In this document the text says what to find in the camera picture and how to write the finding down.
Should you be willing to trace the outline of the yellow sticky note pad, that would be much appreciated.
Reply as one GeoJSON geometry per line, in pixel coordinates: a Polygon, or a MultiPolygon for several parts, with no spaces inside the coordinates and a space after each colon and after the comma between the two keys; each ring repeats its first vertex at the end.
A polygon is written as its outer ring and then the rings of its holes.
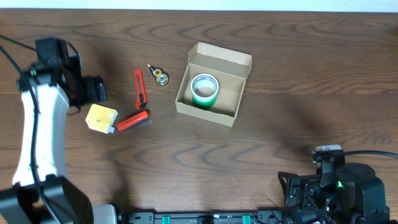
{"type": "Polygon", "coordinates": [[[90,129],[109,134],[114,132],[113,123],[117,116],[116,109],[92,104],[85,121],[90,129]]]}

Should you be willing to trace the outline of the brown cardboard box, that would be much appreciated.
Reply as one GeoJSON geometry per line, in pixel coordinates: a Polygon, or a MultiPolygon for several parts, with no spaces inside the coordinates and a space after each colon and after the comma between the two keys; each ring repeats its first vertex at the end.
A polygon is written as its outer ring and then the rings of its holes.
{"type": "Polygon", "coordinates": [[[252,67],[252,55],[197,43],[188,53],[188,65],[175,99],[177,112],[232,127],[252,67]],[[201,73],[213,75],[219,83],[216,103],[203,108],[193,103],[191,82],[201,73]]]}

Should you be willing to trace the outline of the white tape roll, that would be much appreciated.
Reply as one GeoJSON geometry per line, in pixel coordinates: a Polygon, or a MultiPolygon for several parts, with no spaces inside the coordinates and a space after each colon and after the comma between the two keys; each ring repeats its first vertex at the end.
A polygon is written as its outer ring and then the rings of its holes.
{"type": "Polygon", "coordinates": [[[220,87],[218,80],[213,75],[201,73],[193,78],[190,89],[192,95],[209,97],[218,94],[220,87]]]}

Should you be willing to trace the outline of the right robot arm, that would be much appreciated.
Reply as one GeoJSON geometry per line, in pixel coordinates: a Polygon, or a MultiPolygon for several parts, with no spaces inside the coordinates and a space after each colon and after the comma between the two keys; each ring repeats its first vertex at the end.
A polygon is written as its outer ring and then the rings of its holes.
{"type": "Polygon", "coordinates": [[[382,180],[374,169],[346,162],[341,149],[316,149],[315,175],[279,172],[286,211],[284,223],[395,223],[382,180]]]}

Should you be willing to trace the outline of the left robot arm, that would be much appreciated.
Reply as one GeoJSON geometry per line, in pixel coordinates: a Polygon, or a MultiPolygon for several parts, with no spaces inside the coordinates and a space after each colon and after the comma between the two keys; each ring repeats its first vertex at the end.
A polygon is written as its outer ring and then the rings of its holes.
{"type": "Polygon", "coordinates": [[[92,205],[73,185],[65,162],[65,122],[70,107],[108,99],[101,77],[84,77],[72,44],[39,39],[37,61],[22,70],[5,52],[20,78],[24,107],[22,151],[12,187],[1,191],[1,215],[8,223],[119,223],[114,205],[92,205]]]}

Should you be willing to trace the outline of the red utility knife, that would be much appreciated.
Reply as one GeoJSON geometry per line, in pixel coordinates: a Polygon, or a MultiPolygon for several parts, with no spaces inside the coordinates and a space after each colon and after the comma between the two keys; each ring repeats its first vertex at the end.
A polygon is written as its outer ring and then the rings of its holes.
{"type": "Polygon", "coordinates": [[[146,96],[144,78],[141,69],[135,69],[134,78],[136,81],[136,90],[137,90],[136,108],[142,110],[147,105],[147,96],[146,96]]]}

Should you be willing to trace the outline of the green tape roll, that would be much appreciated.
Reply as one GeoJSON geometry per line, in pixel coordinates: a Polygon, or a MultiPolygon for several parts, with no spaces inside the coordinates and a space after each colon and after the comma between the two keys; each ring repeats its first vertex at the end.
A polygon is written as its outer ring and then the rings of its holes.
{"type": "Polygon", "coordinates": [[[218,94],[213,94],[209,97],[203,97],[203,96],[193,94],[192,99],[193,99],[194,104],[196,104],[200,107],[203,107],[203,108],[210,108],[216,103],[216,101],[218,99],[218,94]]]}

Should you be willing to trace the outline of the red black stapler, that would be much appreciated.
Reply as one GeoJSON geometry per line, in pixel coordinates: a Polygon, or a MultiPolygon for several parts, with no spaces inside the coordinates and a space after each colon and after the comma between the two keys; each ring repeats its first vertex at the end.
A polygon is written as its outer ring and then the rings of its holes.
{"type": "Polygon", "coordinates": [[[140,113],[118,123],[117,129],[118,131],[125,131],[147,120],[149,120],[149,113],[147,111],[141,111],[140,113]]]}

